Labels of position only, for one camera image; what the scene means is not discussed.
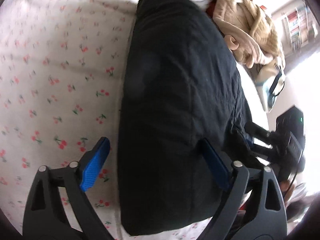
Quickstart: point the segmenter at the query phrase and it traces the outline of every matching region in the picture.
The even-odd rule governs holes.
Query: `bed sheet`
[[[0,208],[22,232],[39,166],[65,167],[101,136],[111,153],[87,196],[115,239],[121,93],[138,0],[5,0],[0,8]],[[80,230],[65,190],[61,200]],[[143,239],[194,239],[209,220]]]
[[[241,86],[244,91],[245,98],[248,101],[248,105],[252,115],[252,121],[255,122],[257,125],[263,127],[264,129],[269,130],[267,114],[263,110],[263,107],[260,103],[259,95],[254,85],[254,82],[248,75],[245,68],[245,66],[242,66],[239,63],[237,63],[237,69],[241,77]]]

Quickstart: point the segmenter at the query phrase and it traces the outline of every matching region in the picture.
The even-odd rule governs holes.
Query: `black device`
[[[275,131],[269,132],[253,122],[247,122],[244,129],[252,137],[272,146],[266,148],[253,144],[251,150],[252,154],[271,163],[279,182],[304,170],[303,113],[296,106],[277,117]]]
[[[199,141],[199,151],[224,193],[220,206],[198,240],[283,240],[286,237],[287,219],[278,181],[279,178],[287,179],[295,170],[303,170],[303,123],[296,120],[303,121],[303,114],[293,107],[277,118],[275,132],[253,123],[246,124],[248,133],[273,146],[269,149],[252,145],[250,154],[264,157],[271,165],[277,165],[277,175],[270,166],[253,169],[240,161],[232,162],[226,154],[217,153],[207,139]],[[71,162],[68,167],[60,169],[39,168],[26,203],[23,219],[25,239],[113,240],[85,195],[86,190],[93,186],[109,151],[109,141],[103,137],[79,162]],[[66,188],[83,232],[70,227],[58,187]],[[248,188],[252,192],[243,222],[236,230],[230,231]]]

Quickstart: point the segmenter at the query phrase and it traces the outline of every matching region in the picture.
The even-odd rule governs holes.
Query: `black cable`
[[[297,170],[296,170],[296,173],[295,173],[294,176],[293,176],[293,180],[291,181],[290,186],[288,187],[287,191],[284,193],[283,198],[287,195],[287,193],[289,192],[290,188],[292,187],[292,184],[293,184],[294,180],[295,180],[296,177],[297,177],[298,170],[299,170],[299,164],[300,164],[300,160],[301,160],[302,156],[303,156],[303,152],[302,152],[302,154],[301,154],[301,156],[300,156],[300,159],[299,159],[299,161],[298,161]]]
[[[287,195],[287,193],[289,192],[290,188],[292,187],[292,184],[293,184],[294,180],[296,179],[297,174],[298,174],[298,168],[296,170],[296,173],[293,176],[293,180],[291,181],[290,186],[288,187],[287,191],[284,193],[283,198],[285,198],[285,195]]]
[[[279,93],[278,93],[278,94],[276,94],[276,95],[275,95],[275,97],[277,97],[277,96],[279,96],[279,95],[280,95],[280,93],[281,93],[281,92],[282,92],[282,90],[284,89],[284,85],[285,85],[285,81],[283,82],[283,86],[282,86],[281,90],[279,91]]]

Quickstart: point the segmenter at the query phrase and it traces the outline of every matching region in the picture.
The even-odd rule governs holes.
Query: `blue clamp pad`
[[[231,187],[230,172],[206,138],[199,141],[200,151],[206,161],[213,179],[224,191]]]
[[[89,188],[91,188],[98,175],[99,172],[109,155],[110,152],[110,141],[108,138],[101,138],[100,141],[95,145],[95,147],[86,152],[85,155],[81,158],[84,159],[84,163],[87,163],[84,167],[81,167],[82,171],[82,181],[80,183],[80,188],[83,192],[86,192]]]

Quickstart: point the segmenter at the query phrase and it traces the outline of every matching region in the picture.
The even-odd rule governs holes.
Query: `cable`
[[[296,179],[297,174],[298,174],[298,168],[297,168],[297,170],[296,170],[296,173],[295,173],[294,176],[293,176],[293,180],[291,181],[290,186],[288,187],[287,191],[284,193],[283,198],[285,198],[285,196],[286,196],[287,193],[289,192],[290,188],[292,187],[292,184],[293,184],[294,180]]]
[[[303,152],[302,152],[302,154],[301,154],[301,156],[300,156],[300,159],[299,159],[299,161],[298,161],[297,170],[296,170],[296,173],[295,173],[294,176],[293,176],[293,180],[291,181],[290,186],[288,187],[287,191],[284,193],[283,198],[285,198],[285,196],[286,196],[287,193],[289,192],[290,188],[292,187],[292,184],[293,184],[294,180],[295,180],[296,177],[297,177],[298,170],[299,170],[299,164],[300,164],[300,160],[301,160],[302,156],[303,156]]]

